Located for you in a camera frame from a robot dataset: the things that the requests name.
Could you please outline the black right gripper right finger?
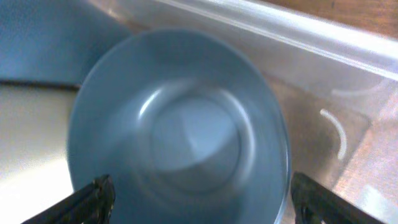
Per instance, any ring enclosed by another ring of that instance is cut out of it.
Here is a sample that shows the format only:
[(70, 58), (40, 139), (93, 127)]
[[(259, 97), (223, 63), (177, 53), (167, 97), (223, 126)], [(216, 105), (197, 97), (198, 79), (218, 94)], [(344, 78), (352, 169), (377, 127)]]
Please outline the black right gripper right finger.
[(293, 174), (290, 193), (295, 224), (383, 224), (302, 172)]

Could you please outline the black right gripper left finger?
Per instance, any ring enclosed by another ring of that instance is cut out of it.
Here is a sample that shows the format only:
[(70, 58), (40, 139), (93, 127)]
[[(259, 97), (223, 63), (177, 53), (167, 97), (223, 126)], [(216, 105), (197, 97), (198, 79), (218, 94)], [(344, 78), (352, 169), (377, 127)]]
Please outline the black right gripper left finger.
[(115, 200), (110, 175), (102, 175), (23, 224), (108, 224)]

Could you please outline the cream cup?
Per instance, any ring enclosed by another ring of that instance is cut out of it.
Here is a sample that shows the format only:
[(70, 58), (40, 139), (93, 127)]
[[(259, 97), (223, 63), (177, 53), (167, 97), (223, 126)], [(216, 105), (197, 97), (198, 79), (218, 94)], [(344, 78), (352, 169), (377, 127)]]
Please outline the cream cup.
[(22, 223), (73, 192), (66, 141), (76, 94), (1, 85), (1, 223)]

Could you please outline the blue bowl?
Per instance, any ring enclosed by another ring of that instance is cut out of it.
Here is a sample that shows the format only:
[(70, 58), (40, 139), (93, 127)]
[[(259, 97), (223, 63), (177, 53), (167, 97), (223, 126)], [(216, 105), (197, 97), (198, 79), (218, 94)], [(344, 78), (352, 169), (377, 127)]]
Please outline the blue bowl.
[(182, 29), (105, 53), (70, 116), (72, 186), (111, 176), (112, 223), (279, 223), (291, 173), (287, 128), (240, 51)]

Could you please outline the blue cup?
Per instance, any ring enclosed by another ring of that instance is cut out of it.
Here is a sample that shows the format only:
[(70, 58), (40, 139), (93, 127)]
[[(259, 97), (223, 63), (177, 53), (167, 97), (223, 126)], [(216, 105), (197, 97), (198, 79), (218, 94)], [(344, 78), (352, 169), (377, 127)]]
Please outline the blue cup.
[(91, 1), (1, 1), (1, 80), (83, 83), (130, 30)]

